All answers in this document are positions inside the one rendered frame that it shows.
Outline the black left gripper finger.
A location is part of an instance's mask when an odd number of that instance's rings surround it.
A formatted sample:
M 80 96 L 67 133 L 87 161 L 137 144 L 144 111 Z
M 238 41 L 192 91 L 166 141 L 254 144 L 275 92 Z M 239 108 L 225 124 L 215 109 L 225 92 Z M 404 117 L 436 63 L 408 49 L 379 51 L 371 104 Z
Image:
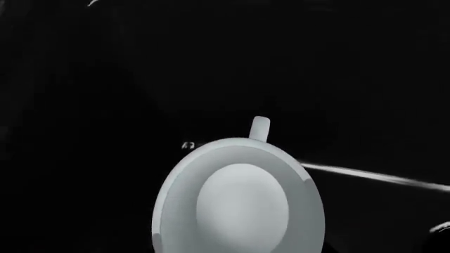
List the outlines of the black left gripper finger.
M 450 221 L 430 229 L 425 253 L 450 253 Z

